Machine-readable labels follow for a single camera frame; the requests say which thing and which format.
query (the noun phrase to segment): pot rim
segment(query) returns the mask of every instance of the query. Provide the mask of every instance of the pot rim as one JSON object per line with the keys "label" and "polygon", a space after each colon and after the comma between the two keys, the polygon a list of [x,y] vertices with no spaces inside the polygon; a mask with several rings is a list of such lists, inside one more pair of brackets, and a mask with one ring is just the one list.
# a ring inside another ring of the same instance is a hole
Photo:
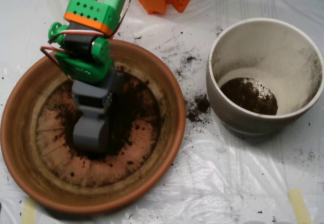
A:
{"label": "pot rim", "polygon": [[15,180],[15,182],[18,184],[18,186],[26,192],[30,197],[35,199],[37,202],[41,203],[42,205],[56,209],[59,211],[63,212],[69,212],[69,213],[74,213],[74,214],[94,214],[94,213],[100,213],[100,212],[105,212],[105,211],[111,211],[114,209],[118,209],[122,206],[125,206],[139,197],[141,197],[143,194],[145,194],[149,189],[151,189],[156,182],[164,175],[164,173],[169,169],[171,166],[173,160],[175,159],[177,152],[180,148],[183,134],[184,134],[184,129],[185,129],[185,122],[186,122],[186,113],[185,113],[185,106],[184,106],[184,99],[182,95],[182,91],[180,89],[180,86],[174,77],[173,73],[170,71],[170,69],[154,54],[151,52],[145,50],[144,48],[141,48],[135,44],[131,44],[128,42],[124,41],[118,41],[118,40],[110,40],[110,43],[116,44],[116,45],[123,45],[125,47],[131,48],[138,50],[141,53],[145,53],[149,57],[151,57],[154,62],[158,65],[160,68],[160,71],[163,71],[169,80],[171,81],[171,84],[173,85],[173,89],[175,90],[175,94],[177,95],[177,101],[174,103],[178,105],[178,119],[179,119],[179,124],[178,124],[178,129],[175,134],[175,140],[174,143],[170,149],[169,154],[166,157],[166,160],[160,165],[160,167],[157,169],[157,171],[152,175],[152,177],[145,182],[143,185],[141,185],[139,188],[134,190],[133,192],[116,199],[114,201],[111,201],[109,203],[103,203],[103,204],[98,204],[98,205],[93,205],[93,206],[72,206],[72,205],[66,205],[66,204],[61,204],[57,203],[56,201],[49,200],[46,197],[42,196],[39,194],[37,191],[35,191],[32,187],[32,184],[27,184],[24,183],[21,177],[19,176],[19,172],[16,170],[14,166],[14,159],[9,158],[8,154],[8,146],[5,141],[6,138],[6,131],[10,130],[6,124],[7,118],[10,116],[9,115],[9,109],[11,107],[12,101],[16,98],[17,93],[19,91],[19,88],[25,83],[25,80],[33,73],[35,69],[37,69],[42,63],[47,62],[48,60],[47,57],[41,58],[38,62],[36,62],[23,76],[22,78],[18,81],[16,86],[14,87],[13,91],[11,92],[8,101],[6,103],[3,116],[2,116],[2,121],[1,121],[1,128],[0,128],[0,135],[1,135],[1,149],[2,149],[2,154],[4,157],[5,164]]}
{"label": "pot rim", "polygon": [[[217,46],[217,44],[219,43],[220,39],[225,36],[225,34],[227,34],[230,30],[232,30],[233,28],[236,28],[238,26],[241,26],[243,24],[246,24],[246,23],[252,23],[252,22],[272,22],[272,23],[277,23],[277,24],[280,24],[280,25],[283,25],[283,26],[286,26],[292,30],[294,30],[295,32],[297,32],[299,35],[303,36],[306,40],[308,40],[308,42],[313,46],[314,50],[316,51],[317,55],[318,55],[318,58],[319,58],[319,61],[320,61],[320,64],[321,64],[321,69],[322,69],[322,79],[321,79],[321,82],[320,82],[320,86],[318,88],[318,91],[317,93],[315,94],[315,96],[309,101],[309,103],[307,103],[305,106],[303,106],[301,109],[293,112],[293,113],[289,113],[289,114],[284,114],[284,115],[274,115],[274,116],[271,116],[271,115],[263,115],[263,114],[257,114],[257,113],[254,113],[252,111],[249,111],[249,110],[246,110],[238,105],[236,105],[234,102],[232,102],[230,99],[228,99],[225,94],[221,91],[221,89],[219,88],[219,86],[217,85],[216,83],[216,80],[214,78],[214,75],[213,75],[213,69],[212,69],[212,56],[213,56],[213,52]],[[214,41],[213,45],[212,45],[212,48],[210,50],[210,53],[209,53],[209,56],[208,56],[208,68],[209,68],[209,76],[211,77],[212,79],[212,82],[213,82],[213,85],[214,87],[217,89],[217,91],[221,94],[221,96],[230,104],[232,105],[233,107],[235,107],[236,109],[242,111],[243,113],[246,113],[248,115],[251,115],[251,116],[254,116],[254,117],[257,117],[257,118],[263,118],[263,119],[270,119],[270,120],[276,120],[276,119],[286,119],[286,118],[291,118],[291,117],[294,117],[296,115],[300,115],[304,112],[306,112],[307,110],[309,110],[314,104],[315,102],[319,99],[322,91],[323,91],[323,88],[324,88],[324,79],[323,79],[323,76],[324,76],[324,58],[323,58],[323,55],[320,51],[320,49],[318,48],[318,46],[315,44],[315,42],[306,34],[304,33],[302,30],[298,29],[297,27],[289,24],[289,23],[286,23],[284,21],[281,21],[281,20],[277,20],[277,19],[271,19],[271,18],[250,18],[250,19],[245,19],[245,20],[242,20],[242,21],[239,21],[231,26],[229,26],[228,28],[226,28],[217,38],[216,40]]]}

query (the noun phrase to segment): table surface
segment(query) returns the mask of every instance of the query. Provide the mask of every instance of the table surface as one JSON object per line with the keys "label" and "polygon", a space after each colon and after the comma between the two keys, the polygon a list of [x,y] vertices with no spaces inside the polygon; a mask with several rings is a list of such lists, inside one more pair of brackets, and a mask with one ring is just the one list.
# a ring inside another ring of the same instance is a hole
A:
{"label": "table surface", "polygon": [[[15,84],[43,56],[39,47],[47,44],[49,26],[66,23],[68,1],[1,0],[0,116]],[[323,7],[324,0],[191,0],[182,14],[170,6],[165,15],[148,15],[132,0],[115,38],[158,56],[193,101],[206,93],[207,57],[223,29],[250,17],[277,18],[323,51]],[[194,59],[184,62],[189,56]],[[324,222],[323,115],[322,96],[283,132],[255,143],[232,136],[212,111],[200,115],[210,124],[187,120],[173,166],[147,194],[117,212],[82,220],[33,203],[0,154],[0,223],[296,223],[288,199],[293,188],[300,189],[312,223]]]}

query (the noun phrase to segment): clay pot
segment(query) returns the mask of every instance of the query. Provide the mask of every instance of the clay pot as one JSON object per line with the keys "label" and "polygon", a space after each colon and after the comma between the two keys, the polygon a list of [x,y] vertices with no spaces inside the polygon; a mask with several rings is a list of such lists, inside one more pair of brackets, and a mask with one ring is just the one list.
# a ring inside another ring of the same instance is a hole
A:
{"label": "clay pot", "polygon": [[[224,30],[209,54],[206,83],[215,114],[242,138],[275,133],[306,113],[319,99],[324,58],[298,28],[275,19],[252,18]],[[263,83],[276,97],[276,115],[246,110],[225,96],[222,85],[235,78]]]}
{"label": "clay pot", "polygon": [[92,214],[127,205],[162,177],[178,152],[185,104],[172,72],[134,44],[112,40],[110,49],[117,68],[146,82],[160,116],[156,125],[139,119],[131,129],[132,144],[118,155],[98,160],[71,152],[60,113],[75,108],[66,76],[47,57],[24,74],[8,99],[1,122],[6,166],[16,183],[46,207]]}

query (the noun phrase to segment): terracotta pot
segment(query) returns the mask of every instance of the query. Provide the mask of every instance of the terracotta pot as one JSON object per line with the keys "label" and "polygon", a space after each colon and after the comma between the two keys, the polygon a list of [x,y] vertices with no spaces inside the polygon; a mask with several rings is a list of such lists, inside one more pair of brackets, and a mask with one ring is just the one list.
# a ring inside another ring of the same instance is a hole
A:
{"label": "terracotta pot", "polygon": [[[74,110],[71,95],[62,86],[66,76],[47,57],[42,58],[24,74],[8,99],[1,122],[1,148],[16,183],[46,207],[92,214],[127,205],[162,177],[178,152],[185,104],[172,72],[134,44],[112,40],[110,48],[116,67],[146,82],[156,98],[158,140],[150,138],[153,131],[132,131],[133,144],[104,161],[71,154],[58,115]],[[53,101],[64,101],[66,108],[51,105]],[[139,122],[147,125],[145,119]],[[146,156],[139,161],[141,153]]]}

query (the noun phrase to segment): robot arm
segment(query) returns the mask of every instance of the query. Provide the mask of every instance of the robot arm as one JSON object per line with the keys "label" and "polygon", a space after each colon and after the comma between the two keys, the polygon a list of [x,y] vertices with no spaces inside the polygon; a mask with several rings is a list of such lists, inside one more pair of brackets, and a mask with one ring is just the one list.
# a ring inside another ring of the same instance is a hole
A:
{"label": "robot arm", "polygon": [[[63,49],[56,53],[56,59],[66,75],[93,85],[105,78],[113,65],[106,38],[117,31],[124,17],[120,18],[124,2],[70,0],[64,15],[70,25],[55,22],[49,30],[50,42],[57,42]],[[78,31],[89,31],[89,34]]]}
{"label": "robot arm", "polygon": [[49,43],[60,45],[55,58],[41,50],[73,78],[72,97],[83,115],[73,130],[80,149],[103,153],[109,145],[109,108],[123,94],[124,76],[109,56],[109,39],[117,31],[125,0],[70,0],[64,18],[49,30]]}

